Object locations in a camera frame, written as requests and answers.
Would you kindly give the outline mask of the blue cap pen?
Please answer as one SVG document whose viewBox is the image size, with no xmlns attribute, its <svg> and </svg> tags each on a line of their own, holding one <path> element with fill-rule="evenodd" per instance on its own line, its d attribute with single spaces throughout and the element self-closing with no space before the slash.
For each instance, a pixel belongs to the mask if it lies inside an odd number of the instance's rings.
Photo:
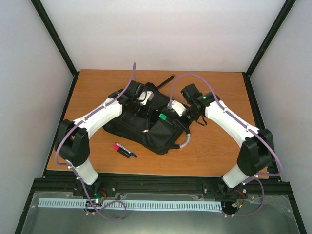
<svg viewBox="0 0 312 234">
<path fill-rule="evenodd" d="M 131 154 L 131 157 L 137 158 L 137 155 L 135 155 L 133 152 L 131 152 L 130 150 L 126 149 L 124 146 L 122 146 L 119 143 L 116 143 L 118 146 L 120 146 L 121 148 L 123 148 L 124 150 L 128 151 Z"/>
</svg>

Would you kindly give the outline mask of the black student bag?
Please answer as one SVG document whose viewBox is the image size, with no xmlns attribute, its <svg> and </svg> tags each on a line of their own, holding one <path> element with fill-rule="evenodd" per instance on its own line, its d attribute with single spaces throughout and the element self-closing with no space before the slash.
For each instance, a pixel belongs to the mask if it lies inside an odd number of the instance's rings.
<svg viewBox="0 0 312 234">
<path fill-rule="evenodd" d="M 120 116 L 105 124 L 103 129 L 113 135 L 137 142 L 158 155 L 164 155 L 169 150 L 184 148 L 191 140 L 190 129 L 174 128 L 171 124 L 159 119 L 161 113 L 165 114 L 169 120 L 173 117 L 171 109 L 167 107 L 170 98 L 159 91 L 173 78 L 170 76 L 159 86 L 150 82 L 142 84 L 132 80 L 124 92 L 129 100 L 137 100 L 143 91 L 154 93 L 152 100 L 148 101 L 150 103 L 148 118 L 135 117 L 122 111 Z M 110 94 L 109 97 L 115 98 L 122 90 Z"/>
</svg>

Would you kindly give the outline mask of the green cap black highlighter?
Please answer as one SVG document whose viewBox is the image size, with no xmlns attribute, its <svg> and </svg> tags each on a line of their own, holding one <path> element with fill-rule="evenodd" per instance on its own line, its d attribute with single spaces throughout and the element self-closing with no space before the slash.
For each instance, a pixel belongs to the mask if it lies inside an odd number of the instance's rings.
<svg viewBox="0 0 312 234">
<path fill-rule="evenodd" d="M 161 120 L 167 122 L 168 124 L 172 124 L 172 123 L 170 122 L 169 118 L 168 118 L 165 114 L 163 114 L 163 113 L 161 113 L 161 114 L 159 115 L 159 119 L 161 119 Z"/>
</svg>

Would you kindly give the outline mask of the pink cap black highlighter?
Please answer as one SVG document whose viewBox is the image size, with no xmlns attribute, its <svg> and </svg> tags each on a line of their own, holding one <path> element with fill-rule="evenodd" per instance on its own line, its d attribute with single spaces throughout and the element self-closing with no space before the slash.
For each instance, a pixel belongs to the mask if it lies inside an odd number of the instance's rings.
<svg viewBox="0 0 312 234">
<path fill-rule="evenodd" d="M 113 149 L 117 152 L 119 152 L 121 155 L 125 156 L 126 158 L 130 158 L 131 154 L 124 150 L 123 148 L 121 148 L 120 146 L 118 146 L 117 144 L 114 145 Z"/>
</svg>

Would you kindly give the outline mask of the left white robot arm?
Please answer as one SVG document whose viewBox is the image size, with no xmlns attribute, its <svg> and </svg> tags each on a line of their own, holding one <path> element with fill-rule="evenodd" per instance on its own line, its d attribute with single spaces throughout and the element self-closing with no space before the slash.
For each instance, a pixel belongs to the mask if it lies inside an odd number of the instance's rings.
<svg viewBox="0 0 312 234">
<path fill-rule="evenodd" d="M 84 190 L 90 196 L 101 192 L 101 183 L 97 181 L 98 173 L 90 160 L 89 140 L 92 135 L 112 119 L 120 116 L 130 100 L 124 95 L 124 88 L 115 98 L 107 98 L 100 106 L 88 114 L 70 121 L 61 122 L 55 144 L 55 162 L 68 166 L 81 179 Z"/>
</svg>

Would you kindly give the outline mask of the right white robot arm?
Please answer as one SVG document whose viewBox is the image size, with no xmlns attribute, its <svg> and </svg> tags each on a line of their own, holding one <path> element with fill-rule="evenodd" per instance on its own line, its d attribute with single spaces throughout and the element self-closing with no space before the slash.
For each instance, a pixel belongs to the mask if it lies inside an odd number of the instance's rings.
<svg viewBox="0 0 312 234">
<path fill-rule="evenodd" d="M 268 129 L 260 130 L 244 121 L 214 91 L 202 94 L 194 84 L 190 84 L 181 93 L 189 107 L 171 98 L 169 109 L 189 120 L 196 120 L 200 116 L 208 118 L 228 133 L 240 147 L 236 164 L 218 183 L 218 190 L 223 197 L 229 196 L 239 184 L 272 164 L 273 135 Z"/>
</svg>

